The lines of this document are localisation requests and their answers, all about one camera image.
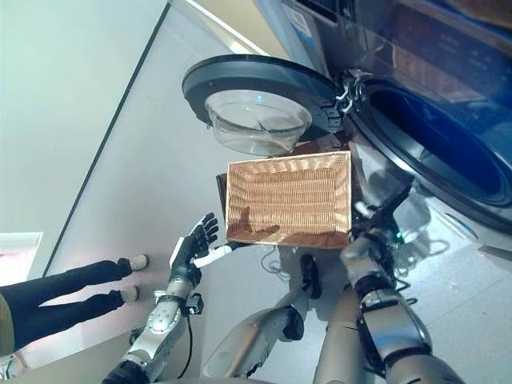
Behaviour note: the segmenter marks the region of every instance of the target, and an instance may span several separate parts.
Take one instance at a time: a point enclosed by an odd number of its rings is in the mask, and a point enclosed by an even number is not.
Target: window
[[[26,280],[41,238],[42,232],[0,234],[0,286]]]

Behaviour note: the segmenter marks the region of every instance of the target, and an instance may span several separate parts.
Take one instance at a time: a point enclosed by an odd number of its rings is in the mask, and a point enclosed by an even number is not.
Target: woven basket
[[[228,165],[227,238],[340,248],[350,229],[350,152]]]

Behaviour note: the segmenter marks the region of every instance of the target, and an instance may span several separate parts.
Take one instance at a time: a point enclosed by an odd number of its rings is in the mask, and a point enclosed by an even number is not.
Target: label
[[[308,38],[312,38],[313,35],[310,31],[310,28],[307,26],[306,19],[296,10],[292,10],[286,4],[282,5],[283,10],[285,11],[286,16],[292,23],[292,25],[301,33],[303,33]]]

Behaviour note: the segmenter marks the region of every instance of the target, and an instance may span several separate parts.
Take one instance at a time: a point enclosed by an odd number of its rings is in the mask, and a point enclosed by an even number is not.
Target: black pants
[[[67,330],[78,324],[124,304],[121,293],[96,294],[84,302],[56,306],[40,306],[53,298],[72,294],[94,284],[121,280],[131,274],[130,261],[120,258],[117,262],[96,262],[63,274],[55,274],[12,286],[0,286],[0,294],[9,304],[14,325],[14,348]]]

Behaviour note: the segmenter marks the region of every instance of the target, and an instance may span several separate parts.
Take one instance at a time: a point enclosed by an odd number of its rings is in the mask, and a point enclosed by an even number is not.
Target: shoe
[[[302,286],[310,292],[310,298],[319,298],[322,295],[322,287],[318,278],[317,265],[313,256],[305,254],[301,257]]]
[[[130,268],[132,271],[143,270],[149,264],[150,264],[150,258],[147,257],[147,254],[140,254],[139,256],[130,258]]]
[[[136,286],[129,286],[120,292],[124,302],[136,302],[138,300],[138,288]]]

